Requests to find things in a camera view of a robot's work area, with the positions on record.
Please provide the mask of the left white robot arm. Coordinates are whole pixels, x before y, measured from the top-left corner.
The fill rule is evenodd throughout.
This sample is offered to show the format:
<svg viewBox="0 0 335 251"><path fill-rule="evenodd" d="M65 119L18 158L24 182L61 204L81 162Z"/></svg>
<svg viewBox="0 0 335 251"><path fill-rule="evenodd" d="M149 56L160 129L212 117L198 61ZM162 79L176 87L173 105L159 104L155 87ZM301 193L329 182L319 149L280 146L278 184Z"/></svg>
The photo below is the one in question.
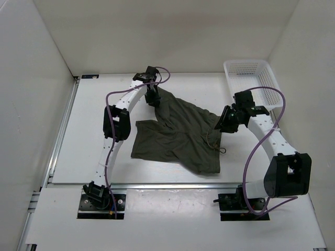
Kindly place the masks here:
<svg viewBox="0 0 335 251"><path fill-rule="evenodd" d="M128 89L106 95L103 150L93 180L83 186L87 201L96 209L117 213L117 199L111 190L109 175L123 142L130 136L131 111L143 96L148 105L157 107L160 104L158 85L161 82L164 80L159 68L148 66L145 72L135 74Z"/></svg>

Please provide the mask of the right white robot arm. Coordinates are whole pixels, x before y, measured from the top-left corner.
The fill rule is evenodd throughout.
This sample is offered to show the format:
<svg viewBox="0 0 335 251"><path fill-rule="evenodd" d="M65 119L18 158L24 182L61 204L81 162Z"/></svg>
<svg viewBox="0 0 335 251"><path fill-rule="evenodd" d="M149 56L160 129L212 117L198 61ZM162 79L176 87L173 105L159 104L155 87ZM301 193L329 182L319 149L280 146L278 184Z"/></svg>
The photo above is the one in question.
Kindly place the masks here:
<svg viewBox="0 0 335 251"><path fill-rule="evenodd" d="M272 121L264 106L257 106L252 89L234 94L234 103L225 106L216 130L235 133L244 125L258 139L249 154L243 170L242 192L236 194L235 203L241 209L251 209L256 198L296 198L309 191L311 157L292 147L280 133L278 122ZM247 172L251 158L262 147L270 164L263 179L248 182Z"/></svg>

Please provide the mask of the olive green shorts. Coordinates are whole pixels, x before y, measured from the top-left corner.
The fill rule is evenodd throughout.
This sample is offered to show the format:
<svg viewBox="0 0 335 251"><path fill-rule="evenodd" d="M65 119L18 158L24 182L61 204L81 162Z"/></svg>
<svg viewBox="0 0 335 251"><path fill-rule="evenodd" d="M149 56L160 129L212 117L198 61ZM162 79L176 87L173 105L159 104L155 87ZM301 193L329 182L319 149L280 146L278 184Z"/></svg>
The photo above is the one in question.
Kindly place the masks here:
<svg viewBox="0 0 335 251"><path fill-rule="evenodd" d="M219 116L159 89L155 120L137 121L131 157L146 161L179 163L192 173L220 173Z"/></svg>

